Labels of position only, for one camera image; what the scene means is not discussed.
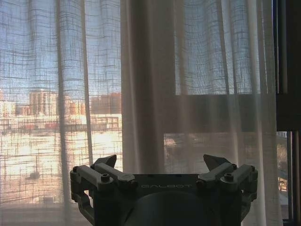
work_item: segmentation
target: window frame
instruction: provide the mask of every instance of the window frame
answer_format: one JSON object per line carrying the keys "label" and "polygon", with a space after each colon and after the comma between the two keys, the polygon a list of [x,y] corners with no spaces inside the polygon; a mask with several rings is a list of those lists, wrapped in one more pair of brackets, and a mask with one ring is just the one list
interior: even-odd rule
{"label": "window frame", "polygon": [[284,219],[285,226],[301,225],[300,9],[297,0],[273,0],[277,131],[287,131],[288,134],[289,219]]}

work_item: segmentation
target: white curtain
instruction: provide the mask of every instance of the white curtain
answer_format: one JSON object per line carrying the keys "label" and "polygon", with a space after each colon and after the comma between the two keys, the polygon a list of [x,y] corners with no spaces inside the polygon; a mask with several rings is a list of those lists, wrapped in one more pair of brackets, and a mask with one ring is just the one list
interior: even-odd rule
{"label": "white curtain", "polygon": [[0,0],[1,225],[89,225],[69,171],[259,171],[279,226],[271,0]]}

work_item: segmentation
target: linen curtain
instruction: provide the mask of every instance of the linen curtain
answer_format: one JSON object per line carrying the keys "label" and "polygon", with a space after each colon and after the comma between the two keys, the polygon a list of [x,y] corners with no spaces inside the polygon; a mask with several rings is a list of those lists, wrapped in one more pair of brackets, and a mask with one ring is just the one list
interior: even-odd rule
{"label": "linen curtain", "polygon": [[245,226],[281,225],[270,0],[0,0],[0,222],[89,225],[69,171],[259,171]]}

